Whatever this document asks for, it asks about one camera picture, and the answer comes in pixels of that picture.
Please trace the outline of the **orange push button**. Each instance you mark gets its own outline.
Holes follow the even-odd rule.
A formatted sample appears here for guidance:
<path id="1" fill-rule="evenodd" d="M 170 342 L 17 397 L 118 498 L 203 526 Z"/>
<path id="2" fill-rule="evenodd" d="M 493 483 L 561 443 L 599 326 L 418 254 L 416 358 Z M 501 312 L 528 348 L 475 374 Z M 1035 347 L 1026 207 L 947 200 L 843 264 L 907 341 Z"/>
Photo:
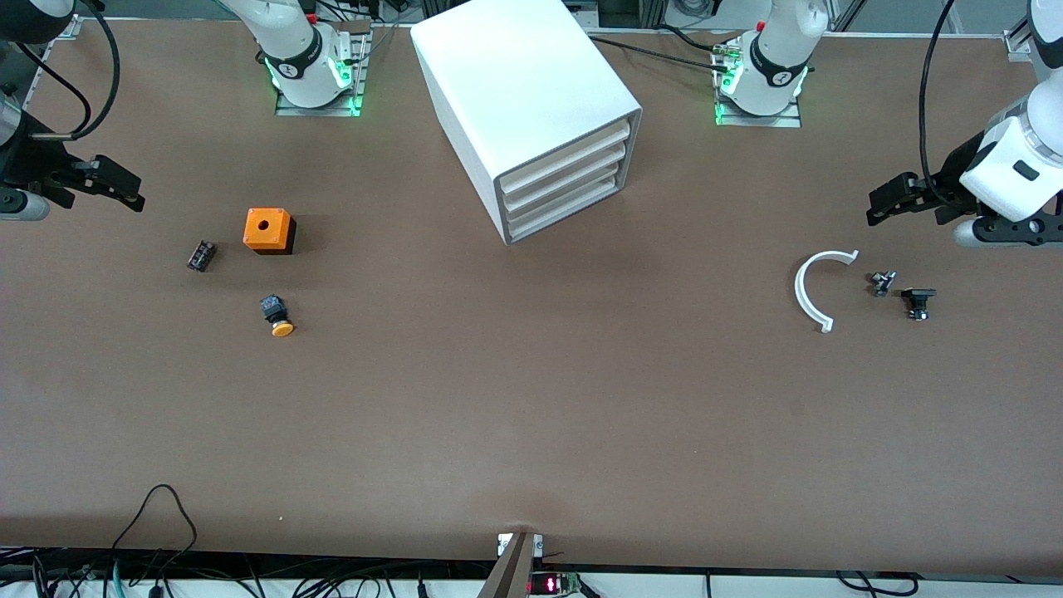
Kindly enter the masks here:
<path id="1" fill-rule="evenodd" d="M 261 317 L 269 323 L 274 337 L 289 336 L 296 330 L 285 302 L 277 295 L 272 294 L 261 298 Z"/>

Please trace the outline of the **white plastic drawer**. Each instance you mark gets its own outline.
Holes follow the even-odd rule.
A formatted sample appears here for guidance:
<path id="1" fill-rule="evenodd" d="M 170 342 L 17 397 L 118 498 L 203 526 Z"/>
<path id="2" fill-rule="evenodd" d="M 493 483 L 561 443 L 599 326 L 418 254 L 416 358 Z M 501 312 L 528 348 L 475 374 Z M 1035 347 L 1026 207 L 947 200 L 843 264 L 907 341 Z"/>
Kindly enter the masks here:
<path id="1" fill-rule="evenodd" d="M 596 150 L 585 158 L 566 165 L 557 173 L 532 181 L 528 185 L 502 194 L 502 201 L 509 218 L 521 217 L 539 209 L 566 194 L 576 192 L 581 186 L 604 175 L 615 174 L 625 156 L 626 146 L 615 143 Z"/>
<path id="2" fill-rule="evenodd" d="M 564 193 L 555 193 L 532 201 L 527 207 L 507 215 L 508 243 L 521 241 L 532 234 L 558 223 L 615 192 L 615 177 L 584 184 Z"/>
<path id="3" fill-rule="evenodd" d="M 627 140 L 630 138 L 631 132 L 632 125 L 626 119 L 622 119 L 622 121 L 618 121 L 612 125 L 604 126 L 604 129 L 600 129 L 595 133 L 583 137 L 583 139 L 574 140 L 568 146 L 563 146 L 543 155 L 541 158 L 534 159 L 532 163 L 517 168 L 512 173 L 503 175 L 500 180 L 500 189 L 503 194 L 505 192 L 513 192 L 513 190 L 528 185 L 532 181 L 557 173 L 563 166 L 585 158 L 596 150 L 615 143 L 627 146 Z"/>
<path id="4" fill-rule="evenodd" d="M 615 190 L 619 164 L 600 166 L 560 180 L 541 181 L 505 197 L 507 224 L 513 238 L 551 226 Z"/>

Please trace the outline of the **white drawer cabinet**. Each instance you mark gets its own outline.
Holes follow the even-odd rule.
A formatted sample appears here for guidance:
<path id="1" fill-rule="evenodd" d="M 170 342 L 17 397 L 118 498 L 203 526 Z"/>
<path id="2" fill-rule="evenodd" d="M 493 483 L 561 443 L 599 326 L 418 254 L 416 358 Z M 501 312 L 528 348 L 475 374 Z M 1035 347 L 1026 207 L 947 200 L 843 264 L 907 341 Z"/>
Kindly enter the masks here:
<path id="1" fill-rule="evenodd" d="M 410 36 L 441 129 L 503 243 L 512 245 L 501 177 L 622 119 L 632 132 L 613 194 L 626 185 L 642 107 L 562 0 L 467 0 Z"/>

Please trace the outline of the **white curved plastic arc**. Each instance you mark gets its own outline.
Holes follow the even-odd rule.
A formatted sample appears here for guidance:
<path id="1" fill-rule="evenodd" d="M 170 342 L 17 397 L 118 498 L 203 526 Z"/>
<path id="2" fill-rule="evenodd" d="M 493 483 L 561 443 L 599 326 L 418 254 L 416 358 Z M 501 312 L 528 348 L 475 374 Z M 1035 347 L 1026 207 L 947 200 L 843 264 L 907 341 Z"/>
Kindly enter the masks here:
<path id="1" fill-rule="evenodd" d="M 834 317 L 828 317 L 823 311 L 819 309 L 816 304 L 811 300 L 809 292 L 807 291 L 806 277 L 808 275 L 809 269 L 814 262 L 831 261 L 831 262 L 842 262 L 842 264 L 853 264 L 855 260 L 860 255 L 859 250 L 853 250 L 850 252 L 843 252 L 838 250 L 829 250 L 824 252 L 814 253 L 811 257 L 805 260 L 800 268 L 795 272 L 793 280 L 793 291 L 798 306 L 806 317 L 809 317 L 814 321 L 820 328 L 821 334 L 831 334 L 834 330 Z"/>

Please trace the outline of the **orange box with hole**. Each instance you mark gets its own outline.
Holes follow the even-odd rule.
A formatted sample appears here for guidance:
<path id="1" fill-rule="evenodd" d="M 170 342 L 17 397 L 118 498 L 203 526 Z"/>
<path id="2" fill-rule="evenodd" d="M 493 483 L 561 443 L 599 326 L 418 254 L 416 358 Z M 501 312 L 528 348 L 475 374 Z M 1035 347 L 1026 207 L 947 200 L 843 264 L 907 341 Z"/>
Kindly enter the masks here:
<path id="1" fill-rule="evenodd" d="M 296 217 L 284 208 L 250 208 L 247 210 L 242 243 L 259 255 L 292 255 L 296 253 Z"/>

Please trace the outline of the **perforated aluminium rail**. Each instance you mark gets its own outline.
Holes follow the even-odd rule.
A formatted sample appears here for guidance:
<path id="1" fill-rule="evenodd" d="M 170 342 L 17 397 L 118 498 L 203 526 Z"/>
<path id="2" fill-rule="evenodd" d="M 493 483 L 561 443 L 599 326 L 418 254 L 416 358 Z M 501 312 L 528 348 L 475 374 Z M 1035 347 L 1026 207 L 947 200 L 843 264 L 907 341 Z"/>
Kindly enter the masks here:
<path id="1" fill-rule="evenodd" d="M 66 50 L 75 39 L 79 37 L 82 25 L 84 24 L 85 18 L 77 14 L 72 17 L 72 22 L 70 22 L 56 38 L 52 39 L 47 44 L 27 44 L 27 48 L 37 54 L 39 61 L 43 64 L 49 65 L 56 73 L 60 72 L 57 56 L 60 50 Z"/>

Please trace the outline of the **circuit board with red LED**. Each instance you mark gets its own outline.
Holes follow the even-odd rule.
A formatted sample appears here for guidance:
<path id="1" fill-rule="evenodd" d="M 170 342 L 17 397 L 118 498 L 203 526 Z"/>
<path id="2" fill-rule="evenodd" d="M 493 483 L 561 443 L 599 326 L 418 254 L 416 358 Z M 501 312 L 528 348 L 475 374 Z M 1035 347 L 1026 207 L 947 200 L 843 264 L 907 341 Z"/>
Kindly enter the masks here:
<path id="1" fill-rule="evenodd" d="M 581 596 L 580 576 L 573 573 L 532 573 L 527 582 L 528 598 L 568 598 Z"/>

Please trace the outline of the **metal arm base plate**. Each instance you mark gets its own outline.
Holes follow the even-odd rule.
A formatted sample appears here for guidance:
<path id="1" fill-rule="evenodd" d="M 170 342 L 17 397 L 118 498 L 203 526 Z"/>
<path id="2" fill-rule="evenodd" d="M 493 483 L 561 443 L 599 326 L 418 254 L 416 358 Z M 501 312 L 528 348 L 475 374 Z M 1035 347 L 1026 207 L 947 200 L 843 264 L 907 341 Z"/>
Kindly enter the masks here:
<path id="1" fill-rule="evenodd" d="M 360 116 L 370 53 L 375 48 L 373 32 L 350 33 L 326 22 L 315 28 L 322 36 L 321 54 L 303 79 L 288 80 L 270 69 L 277 116 Z"/>
<path id="2" fill-rule="evenodd" d="M 733 98 L 726 95 L 725 87 L 732 84 L 741 73 L 739 48 L 732 44 L 718 45 L 713 49 L 711 65 L 722 66 L 725 72 L 713 73 L 714 121 L 718 126 L 771 126 L 772 129 L 802 129 L 800 103 L 792 97 L 789 105 L 775 115 L 755 115 L 741 109 Z"/>

